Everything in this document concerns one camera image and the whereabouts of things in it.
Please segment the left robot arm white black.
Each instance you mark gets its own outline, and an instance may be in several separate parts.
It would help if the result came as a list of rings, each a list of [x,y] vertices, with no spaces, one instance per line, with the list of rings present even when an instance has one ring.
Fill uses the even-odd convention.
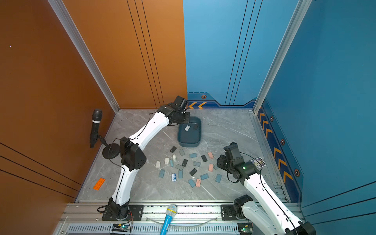
[[[149,114],[148,122],[130,137],[119,140],[121,172],[112,197],[106,206],[117,220],[128,216],[130,193],[138,171],[145,165],[147,157],[143,150],[147,144],[166,126],[189,123],[188,101],[177,96],[174,102],[161,106]]]

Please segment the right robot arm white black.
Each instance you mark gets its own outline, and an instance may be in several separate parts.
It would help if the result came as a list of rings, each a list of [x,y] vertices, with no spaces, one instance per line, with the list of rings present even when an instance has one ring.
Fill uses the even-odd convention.
[[[224,147],[224,155],[217,166],[232,175],[250,193],[234,200],[233,205],[222,205],[223,220],[249,220],[265,235],[315,235],[309,222],[302,222],[270,189],[261,174],[261,168],[245,162],[238,144]]]

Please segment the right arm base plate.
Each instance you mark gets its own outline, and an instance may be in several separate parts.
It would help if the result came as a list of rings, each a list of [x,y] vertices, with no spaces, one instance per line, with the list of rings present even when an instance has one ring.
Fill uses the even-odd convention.
[[[223,221],[230,220],[244,220],[245,217],[242,213],[241,207],[235,204],[233,205],[221,205],[221,218]]]

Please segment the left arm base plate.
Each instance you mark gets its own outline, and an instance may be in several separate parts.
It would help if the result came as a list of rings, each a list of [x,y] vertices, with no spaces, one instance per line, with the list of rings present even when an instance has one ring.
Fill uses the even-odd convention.
[[[119,211],[113,211],[106,206],[102,214],[102,221],[141,221],[144,205],[127,205]]]

